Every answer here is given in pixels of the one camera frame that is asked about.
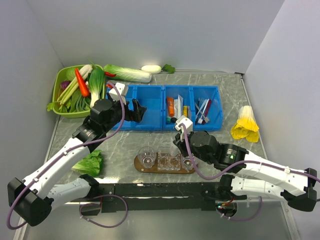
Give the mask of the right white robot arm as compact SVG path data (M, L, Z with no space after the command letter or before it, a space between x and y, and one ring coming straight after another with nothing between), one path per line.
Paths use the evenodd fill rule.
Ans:
M219 186L214 198L227 200L233 197L262 197L286 201L302 212L311 212L317 203L319 181L313 168L298 170L283 166L255 153L228 143L220 143L206 131L178 133L173 144L184 157L194 157L213 165L220 173Z

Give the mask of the clear square organizer tray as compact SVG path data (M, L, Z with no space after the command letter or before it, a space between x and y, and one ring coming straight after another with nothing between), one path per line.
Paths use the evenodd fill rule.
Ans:
M181 154L171 156L171 149L161 149L157 154L157 170L167 172L177 172L181 169Z

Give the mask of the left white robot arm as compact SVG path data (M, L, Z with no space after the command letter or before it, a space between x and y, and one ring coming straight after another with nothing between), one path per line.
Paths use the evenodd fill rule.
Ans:
M100 99L95 102L82 125L72 134L63 148L38 170L23 180L13 178L7 185L9 213L16 212L25 223L34 227L43 222L52 209L74 199L95 200L99 195L99 183L88 175L82 175L71 184L56 183L76 163L92 153L103 141L109 139L107 133L114 127L122 127L124 121L139 123L147 110L136 99Z

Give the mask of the white red toothpaste tube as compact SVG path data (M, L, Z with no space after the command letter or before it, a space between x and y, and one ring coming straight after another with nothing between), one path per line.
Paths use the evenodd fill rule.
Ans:
M173 146L170 147L170 155L171 155L171 156L174 157L174 156L176 156L179 152L180 152L180 151L179 151L179 148L176 147L175 145L173 145Z

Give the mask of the clear plastic cup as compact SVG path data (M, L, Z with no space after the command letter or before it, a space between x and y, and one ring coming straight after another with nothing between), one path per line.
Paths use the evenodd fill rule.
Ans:
M192 174L196 171L189 157L182 156L180 159L180 165L181 165L180 171L182 174Z
M142 147L137 154L139 162L144 168L152 168L155 164L157 153L151 146Z

